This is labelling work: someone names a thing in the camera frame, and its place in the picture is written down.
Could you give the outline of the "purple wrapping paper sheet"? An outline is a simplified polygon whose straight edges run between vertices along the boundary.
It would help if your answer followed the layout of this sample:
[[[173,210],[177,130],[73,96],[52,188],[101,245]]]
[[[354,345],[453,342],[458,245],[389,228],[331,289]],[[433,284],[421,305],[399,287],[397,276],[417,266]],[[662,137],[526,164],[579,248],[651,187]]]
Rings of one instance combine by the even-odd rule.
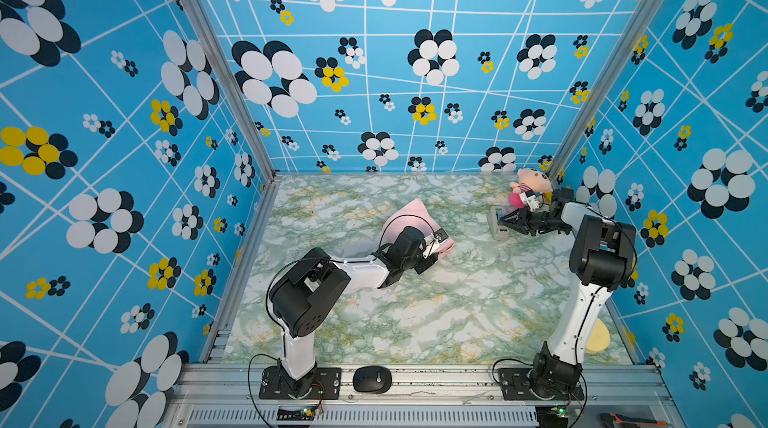
[[[407,226],[417,228],[425,238],[434,234],[441,237],[439,246],[434,250],[438,259],[444,259],[455,246],[455,241],[428,213],[421,199],[415,199],[395,212],[385,223],[383,229],[384,240],[394,242],[397,236]]]

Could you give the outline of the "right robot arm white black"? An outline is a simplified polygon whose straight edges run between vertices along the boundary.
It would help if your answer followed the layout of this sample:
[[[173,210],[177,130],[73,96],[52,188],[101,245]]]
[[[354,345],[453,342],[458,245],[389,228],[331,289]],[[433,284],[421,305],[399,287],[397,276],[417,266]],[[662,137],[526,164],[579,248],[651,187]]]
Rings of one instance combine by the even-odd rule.
[[[634,272],[635,229],[600,214],[568,188],[555,190],[546,205],[535,207],[534,199],[528,198],[519,209],[497,209],[491,215],[491,226],[521,235],[556,232],[574,237],[569,298],[528,375],[531,391],[542,399],[571,395],[581,380],[588,340],[600,310]]]

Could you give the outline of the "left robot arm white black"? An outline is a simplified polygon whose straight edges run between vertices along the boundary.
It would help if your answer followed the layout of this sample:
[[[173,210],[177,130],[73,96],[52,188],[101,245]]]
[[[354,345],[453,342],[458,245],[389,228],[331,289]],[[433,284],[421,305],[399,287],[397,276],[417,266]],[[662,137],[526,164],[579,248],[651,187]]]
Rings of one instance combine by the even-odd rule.
[[[270,283],[265,299],[268,316],[282,335],[275,367],[279,393],[298,398],[319,392],[324,382],[315,359],[314,332],[343,295],[387,288],[409,270],[422,274],[451,247],[443,229],[426,235],[406,226],[366,257],[339,259],[314,248],[289,263],[288,271]]]

